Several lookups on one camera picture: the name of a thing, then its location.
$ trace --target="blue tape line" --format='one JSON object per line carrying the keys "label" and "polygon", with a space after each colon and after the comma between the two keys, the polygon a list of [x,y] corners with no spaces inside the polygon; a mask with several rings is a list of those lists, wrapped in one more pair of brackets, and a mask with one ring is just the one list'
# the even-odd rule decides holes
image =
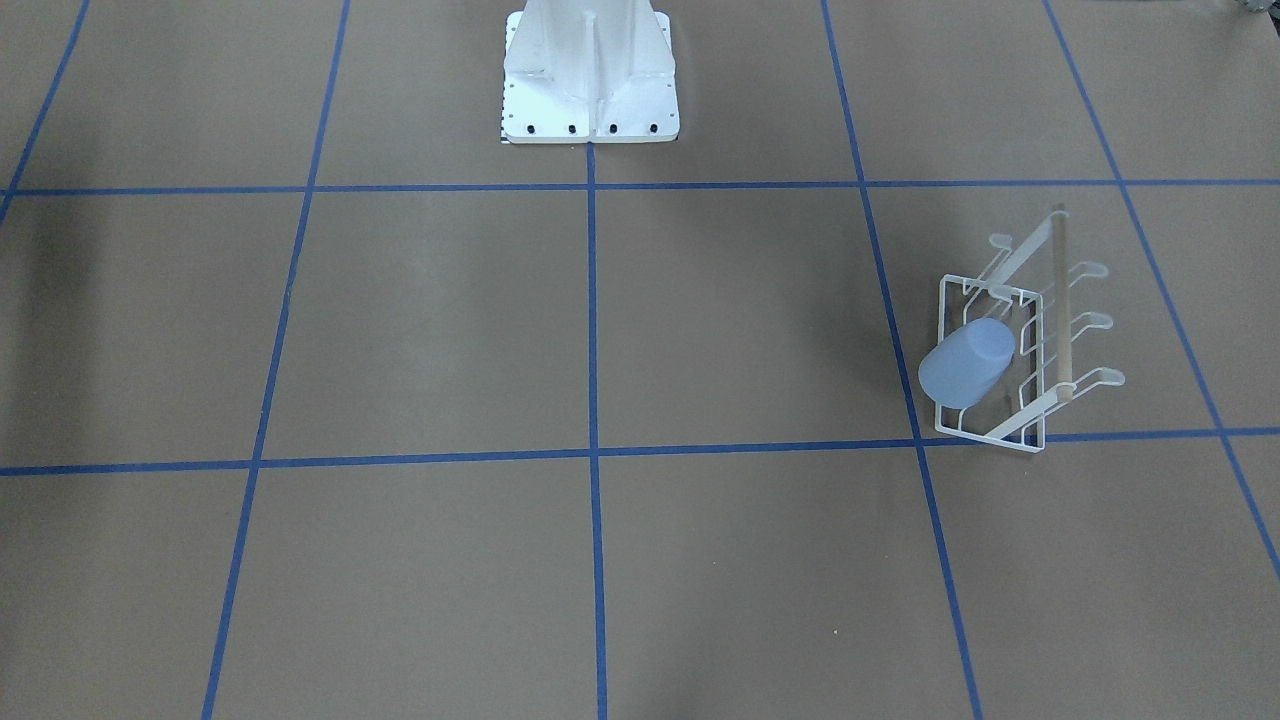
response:
{"label": "blue tape line", "polygon": [[306,186],[297,184],[257,184],[257,186],[207,186],[207,187],[54,187],[42,190],[19,190],[18,197],[64,197],[64,196],[111,196],[111,195],[259,195],[259,193],[301,193]]}
{"label": "blue tape line", "polygon": [[1117,442],[1135,439],[1180,439],[1180,438],[1210,438],[1217,437],[1219,432],[1210,428],[1180,429],[1180,430],[1120,430],[1110,433],[1050,433],[1048,442]]}
{"label": "blue tape line", "polygon": [[559,460],[589,457],[589,450],[511,450],[495,452],[425,452],[415,455],[348,455],[337,457],[278,457],[259,462],[262,469],[349,468],[360,465],[434,465],[451,462],[506,462],[512,460]]}
{"label": "blue tape line", "polygon": [[0,478],[23,475],[109,475],[120,473],[186,473],[193,470],[247,470],[248,460],[186,460],[175,462],[111,462],[97,465],[29,465],[0,468]]}
{"label": "blue tape line", "polygon": [[1235,473],[1235,482],[1240,487],[1240,495],[1244,496],[1244,503],[1248,506],[1249,514],[1253,516],[1254,528],[1257,529],[1262,546],[1267,552],[1267,557],[1271,560],[1271,569],[1275,573],[1276,579],[1280,579],[1280,555],[1276,553],[1275,542],[1271,539],[1271,533],[1267,530],[1266,521],[1262,519],[1262,512],[1258,511],[1257,502],[1253,498],[1253,491],[1249,488],[1249,482],[1245,479],[1244,471],[1235,459],[1235,448],[1231,447],[1230,434],[1222,424],[1222,416],[1219,414],[1217,404],[1213,401],[1213,395],[1208,389],[1208,382],[1204,379],[1204,373],[1201,372],[1199,360],[1197,360],[1196,351],[1192,348],[1187,328],[1183,325],[1181,315],[1179,315],[1178,306],[1174,304],[1174,296],[1169,291],[1169,284],[1165,282],[1165,275],[1160,270],[1160,264],[1156,261],[1156,254],[1151,247],[1149,240],[1147,238],[1147,231],[1143,228],[1142,219],[1138,217],[1138,209],[1134,206],[1133,197],[1129,195],[1128,181],[1125,181],[1124,176],[1120,174],[1120,165],[1116,163],[1115,154],[1111,151],[1111,143],[1107,141],[1106,132],[1102,129],[1102,122],[1098,119],[1098,113],[1093,108],[1089,92],[1084,88],[1084,79],[1080,77],[1080,70],[1075,64],[1075,58],[1071,55],[1071,47],[1066,42],[1066,35],[1062,32],[1062,26],[1057,20],[1053,5],[1050,0],[1041,0],[1041,4],[1044,6],[1044,13],[1048,15],[1050,24],[1053,26],[1053,35],[1057,36],[1057,42],[1062,47],[1062,55],[1066,58],[1066,65],[1071,70],[1071,78],[1075,81],[1075,88],[1079,91],[1080,99],[1084,101],[1084,108],[1089,113],[1089,120],[1093,123],[1093,131],[1097,133],[1098,142],[1102,145],[1102,152],[1106,155],[1107,164],[1111,167],[1111,173],[1116,178],[1120,196],[1124,199],[1125,209],[1129,211],[1129,219],[1133,222],[1134,231],[1138,233],[1138,241],[1142,243],[1142,251],[1147,256],[1147,264],[1151,265],[1151,274],[1156,279],[1156,287],[1160,288],[1160,296],[1165,301],[1165,309],[1169,311],[1169,316],[1174,322],[1178,341],[1181,342],[1183,351],[1187,354],[1187,361],[1190,364],[1192,373],[1196,375],[1196,384],[1199,386],[1201,395],[1204,397],[1204,406],[1208,407],[1208,414],[1213,420],[1213,428],[1217,430],[1219,438],[1222,442],[1222,451],[1226,452],[1228,461],[1231,465],[1231,471]]}
{"label": "blue tape line", "polygon": [[653,445],[602,447],[602,457],[643,457],[650,455],[731,455],[737,452],[817,452],[828,450],[882,450],[914,447],[909,438],[827,441],[827,442],[745,442],[724,445]]}
{"label": "blue tape line", "polygon": [[[1224,178],[1224,179],[1126,179],[1137,186],[1280,186],[1280,178]],[[929,181],[744,181],[744,182],[614,182],[596,183],[596,191],[620,190],[822,190],[822,188],[913,188],[913,187],[1114,187],[1115,179],[929,179]],[[581,192],[586,183],[401,183],[401,184],[317,184],[314,192]],[[250,186],[186,186],[186,187],[51,187],[5,190],[8,197],[63,197],[63,196],[129,196],[129,195],[259,195],[303,193],[302,184],[250,184]]]}
{"label": "blue tape line", "polygon": [[856,181],[602,182],[599,190],[810,190],[858,187]]}
{"label": "blue tape line", "polygon": [[329,79],[325,86],[324,102],[320,106],[320,122],[316,124],[315,146],[311,150],[311,169],[307,173],[307,191],[302,197],[302,211],[298,215],[298,229],[293,238],[293,254],[289,258],[289,273],[284,282],[284,296],[280,301],[280,316],[275,327],[275,342],[271,347],[271,364],[266,373],[266,387],[262,392],[262,411],[259,418],[257,434],[253,439],[253,457],[250,460],[248,478],[244,482],[244,498],[241,503],[239,524],[236,529],[236,544],[232,550],[232,564],[227,573],[227,592],[223,596],[223,611],[218,621],[218,635],[214,642],[214,657],[209,666],[209,684],[205,688],[202,720],[212,720],[214,703],[218,700],[218,683],[221,678],[223,657],[227,651],[227,635],[230,632],[232,611],[236,606],[236,588],[239,583],[241,562],[244,557],[244,541],[248,538],[248,523],[253,512],[253,495],[257,489],[259,469],[262,465],[262,448],[266,445],[266,428],[271,419],[271,402],[275,398],[275,380],[280,370],[280,356],[284,352],[284,334],[289,324],[289,302],[293,283],[298,274],[298,259],[306,238],[307,220],[311,213],[311,200],[316,176],[320,172],[320,155],[324,151],[324,136],[329,124],[329,109],[333,105],[334,87],[338,83],[338,65],[342,60],[342,46],[347,33],[347,18],[351,15],[351,0],[343,0],[342,15],[338,19],[338,32],[333,45],[333,58],[329,61]]}
{"label": "blue tape line", "polygon": [[822,0],[822,18],[827,28],[827,44],[831,49],[831,64],[836,73],[836,86],[840,90],[840,106],[845,114],[845,129],[849,133],[849,146],[854,158],[854,170],[858,173],[859,191],[863,200],[863,214],[867,218],[867,233],[870,238],[872,254],[876,258],[876,275],[879,279],[881,299],[884,302],[884,315],[888,322],[890,337],[893,341],[893,357],[897,363],[899,380],[902,384],[902,398],[906,404],[906,414],[911,424],[911,439],[915,446],[915,459],[920,468],[920,480],[924,486],[924,498],[929,506],[929,523],[933,527],[933,541],[937,546],[938,564],[942,569],[942,582],[947,591],[947,605],[951,609],[951,625],[955,630],[956,648],[960,652],[960,662],[964,669],[965,687],[969,691],[969,706],[973,711],[974,720],[982,720],[982,700],[978,696],[978,682],[974,678],[973,662],[969,656],[969,641],[965,635],[964,616],[960,612],[960,598],[956,593],[955,579],[951,573],[951,559],[947,552],[946,536],[942,532],[942,518],[938,514],[938,503],[933,493],[933,478],[929,471],[929,460],[925,456],[924,443],[922,442],[920,423],[915,415],[915,398],[911,393],[911,377],[906,369],[902,341],[897,329],[897,319],[893,314],[892,292],[890,290],[888,275],[884,270],[884,258],[881,252],[879,233],[876,229],[876,215],[872,210],[870,195],[867,190],[867,174],[863,170],[863,156],[858,146],[858,131],[854,126],[854,114],[849,105],[845,73],[840,63],[840,50],[836,45],[836,31],[831,22],[831,8],[827,0]]}
{"label": "blue tape line", "polygon": [[1280,186],[1280,178],[1221,178],[1221,179],[1208,179],[1208,178],[1183,178],[1183,179],[1132,179],[1125,178],[1125,184],[1138,184],[1138,186],[1189,186],[1189,187],[1213,187],[1213,186]]}
{"label": "blue tape line", "polygon": [[4,199],[0,200],[0,224],[4,224],[4,219],[9,215],[9,205],[13,204],[18,184],[22,182],[22,176],[27,172],[27,163],[31,161],[31,154],[36,150],[36,140],[40,138],[40,129],[45,127],[45,118],[49,117],[49,109],[54,106],[54,96],[58,95],[58,88],[63,85],[63,76],[67,74],[67,64],[72,60],[76,42],[79,41],[81,29],[84,27],[84,15],[88,14],[88,1],[83,0],[79,12],[76,13],[76,23],[72,26],[70,36],[67,38],[63,58],[58,61],[58,69],[54,72],[52,82],[49,83],[49,92],[45,94],[45,101],[41,102],[40,111],[36,113],[36,122],[31,126],[27,145],[23,146],[22,155],[18,158],[18,167],[14,168],[13,177],[9,179],[9,190],[5,192]]}
{"label": "blue tape line", "polygon": [[588,307],[588,441],[591,457],[591,557],[595,579],[595,714],[609,716],[608,655],[604,623],[604,518],[600,512],[600,393],[595,263],[595,145],[586,143],[586,307]]}
{"label": "blue tape line", "polygon": [[475,183],[475,184],[317,184],[316,192],[521,192],[584,191],[577,182]]}
{"label": "blue tape line", "polygon": [[1071,187],[1114,186],[1114,179],[955,179],[955,181],[867,181],[867,187]]}
{"label": "blue tape line", "polygon": [[1258,437],[1258,436],[1280,436],[1280,427],[1267,427],[1267,428],[1228,428],[1226,434],[1233,437]]}
{"label": "blue tape line", "polygon": [[[1272,437],[1280,436],[1280,427],[1228,428],[1231,437]],[[1088,442],[1134,442],[1158,439],[1216,438],[1212,428],[1188,428],[1171,430],[1117,430],[1102,433],[1056,433],[1047,441],[1052,443]],[[978,441],[947,437],[920,438],[924,447],[979,446]],[[732,455],[751,452],[823,452],[855,450],[892,450],[914,447],[911,438],[813,441],[813,442],[745,442],[709,445],[637,445],[600,447],[594,452],[588,447],[567,447],[558,450],[499,450],[475,452],[422,452],[406,455],[344,455],[316,457],[274,457],[259,461],[260,469],[287,468],[348,468],[361,465],[433,465],[452,462],[504,462],[513,460],[561,460],[590,457],[645,457],[660,455]],[[91,465],[20,465],[0,468],[0,477],[23,475],[91,475],[111,473],[165,473],[200,470],[246,470],[251,460],[186,460],[172,462],[118,462]]]}

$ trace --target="dish rack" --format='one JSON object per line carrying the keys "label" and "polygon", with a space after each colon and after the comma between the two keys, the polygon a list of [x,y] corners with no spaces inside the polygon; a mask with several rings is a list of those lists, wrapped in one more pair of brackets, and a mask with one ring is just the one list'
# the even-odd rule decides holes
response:
{"label": "dish rack", "polygon": [[[933,415],[938,432],[1039,452],[1044,450],[1046,418],[1100,386],[1125,383],[1124,373],[1114,368],[1096,366],[1074,374],[1073,343],[1089,331],[1108,331],[1115,323],[1105,313],[1071,315],[1071,288],[1085,279],[1106,278],[1110,270],[1088,260],[1068,265],[1066,220],[1066,209],[1056,205],[1020,243],[1015,245],[1007,234],[992,234],[996,256],[978,277],[947,274],[938,283],[938,342],[948,334],[948,328],[955,332],[978,318],[1000,319],[1018,338],[1005,387],[1009,379],[1019,380],[1007,392],[1007,405],[996,414],[993,424],[991,418],[966,418],[969,410],[947,410],[938,405]],[[1014,273],[1046,245],[1051,246],[1053,281],[1039,291],[1009,284]]]}

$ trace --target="blue cup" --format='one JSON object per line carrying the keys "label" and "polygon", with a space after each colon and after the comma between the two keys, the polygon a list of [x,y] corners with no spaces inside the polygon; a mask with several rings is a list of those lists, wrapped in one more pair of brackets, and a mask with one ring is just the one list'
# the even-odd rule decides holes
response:
{"label": "blue cup", "polygon": [[980,318],[942,338],[920,363],[920,387],[943,407],[977,405],[1014,359],[1018,341],[1005,323]]}

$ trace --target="grid square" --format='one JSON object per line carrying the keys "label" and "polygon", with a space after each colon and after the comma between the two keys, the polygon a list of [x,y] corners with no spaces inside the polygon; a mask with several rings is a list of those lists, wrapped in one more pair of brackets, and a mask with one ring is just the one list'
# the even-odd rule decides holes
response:
{"label": "grid square", "polygon": [[[1093,331],[1073,343],[1076,375],[1103,365],[1125,373],[1126,382],[1055,414],[1050,432],[1212,427],[1116,188],[873,188],[870,193],[916,413],[927,436],[941,437],[933,429],[933,401],[920,389],[918,375],[920,361],[937,345],[938,281],[946,273],[977,275],[996,254],[987,242],[991,233],[1007,233],[1020,242],[1055,202],[1064,202],[1071,215],[1069,263],[1094,260],[1111,269],[1106,279],[1087,279],[1073,290],[1073,314],[1094,310],[1115,318],[1112,329]],[[1037,273],[1044,269],[1048,263],[1029,263],[1014,281],[1039,290],[1052,278]]]}
{"label": "grid square", "polygon": [[23,187],[306,181],[334,3],[96,1]]}
{"label": "grid square", "polygon": [[832,3],[868,179],[1110,178],[1039,3]]}
{"label": "grid square", "polygon": [[192,717],[244,473],[0,479],[0,716]]}
{"label": "grid square", "polygon": [[603,145],[603,182],[849,181],[854,161],[817,3],[660,0],[680,138]]}
{"label": "grid square", "polygon": [[585,460],[268,470],[215,717],[595,717]]}
{"label": "grid square", "polygon": [[1276,474],[1276,468],[1280,468],[1280,436],[1234,437],[1231,447],[1274,544],[1280,539],[1280,477]]}
{"label": "grid square", "polygon": [[500,142],[503,35],[522,6],[353,3],[321,182],[585,182],[579,146]]}
{"label": "grid square", "polygon": [[317,196],[268,455],[584,447],[584,204]]}
{"label": "grid square", "polygon": [[1276,425],[1280,336],[1253,306],[1275,284],[1277,187],[1134,187],[1147,240],[1228,425]]}
{"label": "grid square", "polygon": [[0,464],[247,457],[297,196],[19,197]]}
{"label": "grid square", "polygon": [[602,443],[910,437],[856,191],[598,202]]}
{"label": "grid square", "polygon": [[1217,439],[929,462],[987,717],[1280,707],[1276,577]]}
{"label": "grid square", "polygon": [[[67,38],[79,12],[77,0],[12,0],[0,5],[0,187],[18,168],[31,127],[45,102]],[[63,42],[55,40],[61,37]]]}
{"label": "grid square", "polygon": [[1280,53],[1230,0],[1056,3],[1126,178],[1277,178]]}
{"label": "grid square", "polygon": [[965,717],[911,451],[602,460],[609,716]]}

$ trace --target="floor tile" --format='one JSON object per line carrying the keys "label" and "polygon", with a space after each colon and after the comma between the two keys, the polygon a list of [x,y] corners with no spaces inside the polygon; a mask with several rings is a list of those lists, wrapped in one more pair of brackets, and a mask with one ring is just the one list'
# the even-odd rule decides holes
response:
{"label": "floor tile", "polygon": [[852,190],[599,196],[604,445],[910,437]]}
{"label": "floor tile", "polygon": [[986,717],[1280,707],[1280,585],[1216,439],[929,462]]}
{"label": "floor tile", "polygon": [[1128,178],[1280,177],[1280,38],[1234,0],[1055,3]]}
{"label": "floor tile", "polygon": [[522,6],[353,3],[320,182],[586,182],[581,146],[500,142],[503,35]]}
{"label": "floor tile", "polygon": [[317,197],[268,456],[585,447],[584,205]]}
{"label": "floor tile", "polygon": [[870,179],[1110,178],[1039,3],[836,0]]}
{"label": "floor tile", "polygon": [[244,473],[0,478],[0,716],[195,717]]}
{"label": "floor tile", "polygon": [[305,183],[339,10],[93,3],[23,187]]}
{"label": "floor tile", "polygon": [[247,457],[298,204],[18,199],[0,229],[0,464]]}
{"label": "floor tile", "polygon": [[600,146],[602,182],[854,178],[817,3],[653,5],[671,17],[680,138]]}
{"label": "floor tile", "polygon": [[[1125,373],[1126,383],[1098,388],[1055,414],[1048,420],[1050,432],[1212,427],[1117,190],[873,188],[870,192],[916,413],[925,434],[940,434],[933,430],[933,401],[920,389],[918,375],[920,361],[937,345],[938,281],[947,273],[978,275],[996,254],[987,241],[991,233],[1007,233],[1020,242],[1055,202],[1064,202],[1071,214],[1069,261],[1093,260],[1111,269],[1106,279],[1087,279],[1073,288],[1073,314],[1107,313],[1116,323],[1111,331],[1092,332],[1073,345],[1076,375],[1103,365]],[[1046,260],[1051,260],[1048,247],[1012,278],[1014,283],[1029,290],[1047,286],[1052,275],[1046,272],[1051,268]],[[1000,402],[998,395],[997,391],[986,402]]]}
{"label": "floor tile", "polygon": [[215,717],[595,717],[585,460],[261,475]]}
{"label": "floor tile", "polygon": [[1134,187],[1152,251],[1228,425],[1276,425],[1280,337],[1243,305],[1280,268],[1280,187]]}
{"label": "floor tile", "polygon": [[0,186],[8,187],[79,12],[76,0],[0,6]]}
{"label": "floor tile", "polygon": [[969,716],[911,451],[600,473],[611,717]]}
{"label": "floor tile", "polygon": [[1280,436],[1234,437],[1231,447],[1249,483],[1272,544],[1280,542]]}

